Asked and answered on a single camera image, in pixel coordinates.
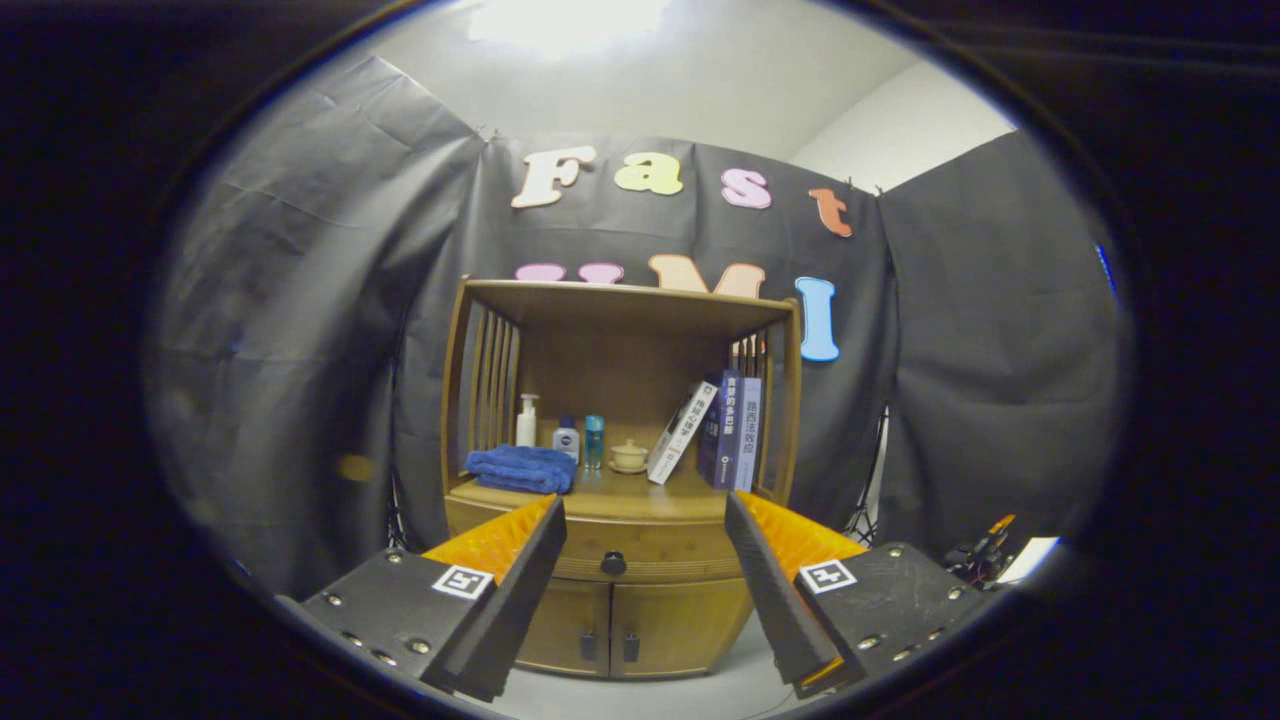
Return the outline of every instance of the wooden cabinet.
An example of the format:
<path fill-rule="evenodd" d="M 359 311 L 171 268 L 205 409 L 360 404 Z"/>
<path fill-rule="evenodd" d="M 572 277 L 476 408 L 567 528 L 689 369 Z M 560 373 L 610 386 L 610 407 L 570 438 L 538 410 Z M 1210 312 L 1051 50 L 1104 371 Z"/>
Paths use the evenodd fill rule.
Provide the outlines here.
<path fill-rule="evenodd" d="M 613 585 L 613 678 L 700 675 L 712 670 L 751 614 L 742 578 Z"/>
<path fill-rule="evenodd" d="M 520 665 L 568 675 L 609 674 L 609 585 L 552 578 L 529 625 Z"/>
<path fill-rule="evenodd" d="M 786 505 L 800 413 L 800 324 L 783 302 L 650 287 L 463 278 L 442 406 L 451 534 L 535 496 L 479 486 L 466 455 L 513 443 L 520 393 L 536 393 L 538 445 L 557 419 L 604 416 L 605 447 L 652 448 L 690 384 L 737 366 L 764 389 L 751 492 Z M 605 468 L 564 496 L 568 537 L 521 648 L 538 670 L 599 678 L 705 673 L 751 611 L 726 491 L 698 474 L 696 442 L 666 484 Z M 617 553 L 622 564 L 602 561 Z"/>
<path fill-rule="evenodd" d="M 741 578 L 622 584 L 552 579 L 518 665 L 596 678 L 700 675 L 751 614 Z"/>

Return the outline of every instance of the cabinet door handle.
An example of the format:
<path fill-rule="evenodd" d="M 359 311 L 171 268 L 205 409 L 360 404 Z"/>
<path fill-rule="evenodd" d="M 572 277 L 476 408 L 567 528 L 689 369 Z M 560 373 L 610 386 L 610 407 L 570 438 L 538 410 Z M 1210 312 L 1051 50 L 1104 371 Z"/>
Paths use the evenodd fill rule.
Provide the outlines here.
<path fill-rule="evenodd" d="M 588 662 L 595 661 L 595 633 L 582 633 L 582 637 L 577 638 L 577 648 L 582 653 L 582 660 Z"/>
<path fill-rule="evenodd" d="M 640 638 L 635 633 L 627 633 L 626 639 L 622 641 L 622 661 L 635 662 L 640 660 Z"/>

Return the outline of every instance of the blue letter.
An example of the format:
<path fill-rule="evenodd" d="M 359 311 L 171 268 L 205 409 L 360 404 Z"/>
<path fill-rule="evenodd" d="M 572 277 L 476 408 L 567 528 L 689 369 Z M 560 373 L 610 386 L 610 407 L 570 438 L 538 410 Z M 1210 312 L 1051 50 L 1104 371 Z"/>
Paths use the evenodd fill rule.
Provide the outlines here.
<path fill-rule="evenodd" d="M 818 278 L 796 278 L 796 291 L 804 300 L 800 356 L 814 363 L 831 363 L 840 357 L 831 323 L 831 299 L 836 295 L 836 286 Z"/>

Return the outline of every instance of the blue towel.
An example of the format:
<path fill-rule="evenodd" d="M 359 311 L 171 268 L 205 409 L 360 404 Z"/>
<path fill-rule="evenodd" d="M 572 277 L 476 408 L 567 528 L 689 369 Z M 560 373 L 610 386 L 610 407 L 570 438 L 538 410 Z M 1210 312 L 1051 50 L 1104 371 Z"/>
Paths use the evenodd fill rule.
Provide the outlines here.
<path fill-rule="evenodd" d="M 568 492 L 577 462 L 549 447 L 502 445 L 468 454 L 466 469 L 485 487 L 550 495 Z"/>

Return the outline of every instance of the cabinet door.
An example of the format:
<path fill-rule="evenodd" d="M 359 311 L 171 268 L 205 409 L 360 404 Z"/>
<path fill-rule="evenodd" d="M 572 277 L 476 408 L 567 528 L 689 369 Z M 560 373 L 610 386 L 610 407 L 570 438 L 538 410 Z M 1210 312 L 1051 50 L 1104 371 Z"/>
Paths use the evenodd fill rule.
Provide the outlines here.
<path fill-rule="evenodd" d="M 742 578 L 669 585 L 613 585 L 611 675 L 708 673 L 751 615 Z"/>
<path fill-rule="evenodd" d="M 517 665 L 572 675 L 609 674 L 609 584 L 552 578 Z"/>

